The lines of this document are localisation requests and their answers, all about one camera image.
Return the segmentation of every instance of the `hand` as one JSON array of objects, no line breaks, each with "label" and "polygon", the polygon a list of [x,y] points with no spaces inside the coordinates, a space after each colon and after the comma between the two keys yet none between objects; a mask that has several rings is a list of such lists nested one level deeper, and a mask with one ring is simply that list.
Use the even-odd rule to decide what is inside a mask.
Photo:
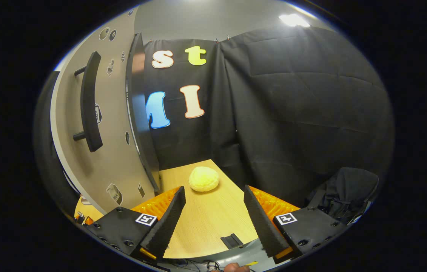
[{"label": "hand", "polygon": [[229,263],[225,266],[224,272],[250,272],[250,267],[246,265],[240,267],[238,263]]}]

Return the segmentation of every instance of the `table surface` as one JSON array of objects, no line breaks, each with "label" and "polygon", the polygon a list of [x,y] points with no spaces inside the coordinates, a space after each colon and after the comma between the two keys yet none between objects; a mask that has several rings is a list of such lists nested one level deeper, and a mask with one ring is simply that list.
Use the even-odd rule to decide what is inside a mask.
[{"label": "table surface", "polygon": [[[197,192],[190,188],[188,177],[195,167],[214,169],[219,174],[217,188]],[[212,160],[160,171],[160,188],[168,191],[185,187],[183,208],[164,258],[195,258],[228,250],[220,237],[235,234],[243,243],[258,238],[243,202],[243,191]],[[77,202],[75,215],[82,212],[93,220],[103,215],[92,205]]]}]

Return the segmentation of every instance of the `gray wall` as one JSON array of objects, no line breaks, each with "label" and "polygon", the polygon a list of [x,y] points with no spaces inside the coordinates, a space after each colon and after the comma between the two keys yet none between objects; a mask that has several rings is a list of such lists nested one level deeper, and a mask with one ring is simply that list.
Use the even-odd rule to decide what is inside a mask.
[{"label": "gray wall", "polygon": [[143,41],[202,39],[219,41],[258,28],[282,24],[279,16],[297,13],[312,26],[332,30],[278,0],[152,0],[138,7],[135,31]]}]

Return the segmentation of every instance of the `black door handle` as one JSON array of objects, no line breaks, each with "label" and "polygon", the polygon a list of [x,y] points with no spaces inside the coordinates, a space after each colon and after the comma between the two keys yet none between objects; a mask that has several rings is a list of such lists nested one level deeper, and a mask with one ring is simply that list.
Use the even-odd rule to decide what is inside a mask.
[{"label": "black door handle", "polygon": [[94,152],[103,146],[96,120],[96,101],[94,99],[96,75],[100,61],[101,56],[95,51],[89,57],[88,64],[74,72],[74,76],[84,73],[84,77],[82,77],[81,84],[81,120],[83,131],[74,134],[73,138],[74,141],[86,139],[90,152]]}]

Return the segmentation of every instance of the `orange mesh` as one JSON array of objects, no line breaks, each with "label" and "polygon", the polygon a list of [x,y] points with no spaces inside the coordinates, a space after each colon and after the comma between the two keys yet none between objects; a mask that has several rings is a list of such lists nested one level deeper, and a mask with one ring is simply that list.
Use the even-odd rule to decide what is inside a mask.
[{"label": "orange mesh", "polygon": [[292,204],[289,204],[280,198],[276,198],[275,196],[269,195],[268,193],[265,193],[264,191],[256,189],[252,186],[249,186],[249,187],[252,190],[252,193],[257,199],[257,201],[262,206],[262,209],[264,210],[265,214],[270,219],[270,222],[272,222],[272,224],[277,230],[279,229],[274,224],[274,217],[276,215],[284,215],[285,213],[288,213],[288,212],[294,212],[295,210],[300,210],[300,208]]},{"label": "orange mesh", "polygon": [[155,196],[154,198],[137,205],[131,210],[134,210],[135,212],[146,213],[148,215],[154,215],[158,217],[158,220],[160,220],[161,217],[165,214],[166,209],[168,209],[171,200],[179,188],[180,186]]}]

